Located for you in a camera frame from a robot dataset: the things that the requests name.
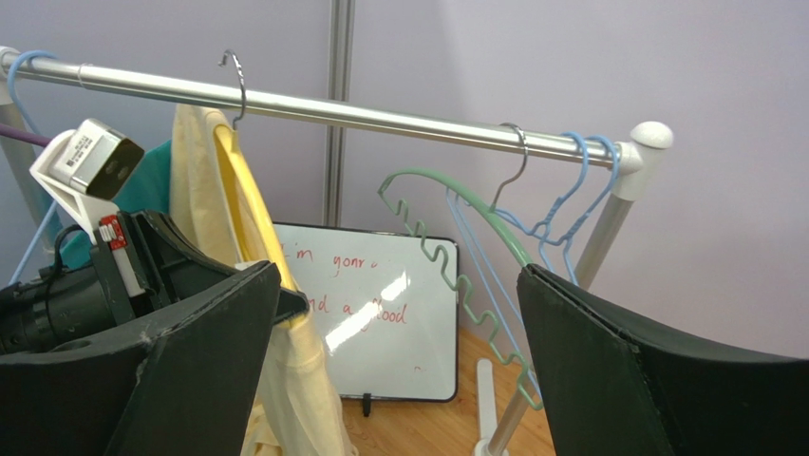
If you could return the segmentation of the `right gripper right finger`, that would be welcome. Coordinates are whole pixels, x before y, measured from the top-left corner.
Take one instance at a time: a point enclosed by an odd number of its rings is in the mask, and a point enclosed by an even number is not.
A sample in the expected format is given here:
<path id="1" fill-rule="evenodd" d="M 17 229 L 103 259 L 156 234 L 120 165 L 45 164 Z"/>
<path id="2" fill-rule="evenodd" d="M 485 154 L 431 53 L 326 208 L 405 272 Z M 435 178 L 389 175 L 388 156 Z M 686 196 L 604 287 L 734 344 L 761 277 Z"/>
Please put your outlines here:
<path id="1" fill-rule="evenodd" d="M 517 296 L 560 455 L 804 455 L 808 363 L 674 329 L 525 266 Z"/>

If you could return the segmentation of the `pale yellow t shirt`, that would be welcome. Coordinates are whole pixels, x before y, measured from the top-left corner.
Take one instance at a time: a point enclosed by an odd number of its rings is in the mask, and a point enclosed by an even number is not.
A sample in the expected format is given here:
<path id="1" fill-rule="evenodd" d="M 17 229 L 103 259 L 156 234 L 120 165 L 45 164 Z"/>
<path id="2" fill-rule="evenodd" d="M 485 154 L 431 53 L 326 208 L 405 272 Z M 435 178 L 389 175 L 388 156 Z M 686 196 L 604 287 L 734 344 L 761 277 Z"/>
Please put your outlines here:
<path id="1" fill-rule="evenodd" d="M 235 256 L 213 138 L 229 126 L 218 109 L 180 104 L 172 130 L 170 215 L 199 250 L 225 265 Z M 273 326 L 241 447 L 244 455 L 355 455 L 342 402 L 326 368 L 313 307 Z"/>

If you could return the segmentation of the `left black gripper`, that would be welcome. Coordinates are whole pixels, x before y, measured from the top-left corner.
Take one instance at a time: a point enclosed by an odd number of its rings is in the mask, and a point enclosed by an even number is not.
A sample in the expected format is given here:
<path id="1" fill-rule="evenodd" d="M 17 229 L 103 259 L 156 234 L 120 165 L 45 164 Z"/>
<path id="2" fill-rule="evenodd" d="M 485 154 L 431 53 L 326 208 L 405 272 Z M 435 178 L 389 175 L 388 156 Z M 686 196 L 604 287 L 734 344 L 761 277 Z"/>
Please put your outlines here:
<path id="1" fill-rule="evenodd" d="M 193 246 L 166 214 L 119 212 L 109 221 L 138 293 L 126 290 L 117 250 L 99 240 L 85 265 L 68 269 L 59 259 L 39 278 L 2 290 L 3 354 L 51 351 L 171 306 L 236 273 Z"/>

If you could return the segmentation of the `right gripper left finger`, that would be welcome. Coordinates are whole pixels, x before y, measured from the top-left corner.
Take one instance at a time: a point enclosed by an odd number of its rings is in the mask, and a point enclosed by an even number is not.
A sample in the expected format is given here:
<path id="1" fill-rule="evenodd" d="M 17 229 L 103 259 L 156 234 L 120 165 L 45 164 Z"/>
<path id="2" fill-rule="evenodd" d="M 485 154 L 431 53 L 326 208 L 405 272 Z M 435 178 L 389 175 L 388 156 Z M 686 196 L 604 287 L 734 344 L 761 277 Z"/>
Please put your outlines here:
<path id="1" fill-rule="evenodd" d="M 52 351 L 1 357 L 5 455 L 236 455 L 281 293 L 258 261 Z"/>

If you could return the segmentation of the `yellow plastic hanger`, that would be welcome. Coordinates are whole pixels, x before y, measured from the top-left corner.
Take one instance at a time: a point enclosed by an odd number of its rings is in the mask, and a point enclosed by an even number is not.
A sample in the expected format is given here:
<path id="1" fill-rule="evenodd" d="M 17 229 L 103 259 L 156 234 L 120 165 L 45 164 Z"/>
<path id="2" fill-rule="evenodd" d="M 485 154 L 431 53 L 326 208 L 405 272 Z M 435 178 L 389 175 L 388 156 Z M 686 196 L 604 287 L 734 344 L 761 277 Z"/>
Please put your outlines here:
<path id="1" fill-rule="evenodd" d="M 231 125 L 216 126 L 213 138 L 231 234 L 234 237 L 235 256 L 240 262 L 260 259 L 273 262 L 280 271 L 281 285 L 298 292 L 300 288 L 287 264 L 273 220 L 241 150 L 238 122 L 246 113 L 247 91 L 242 65 L 236 53 L 229 48 L 224 51 L 218 64 L 225 67 L 228 62 L 234 64 L 238 78 L 239 113 L 233 118 Z"/>

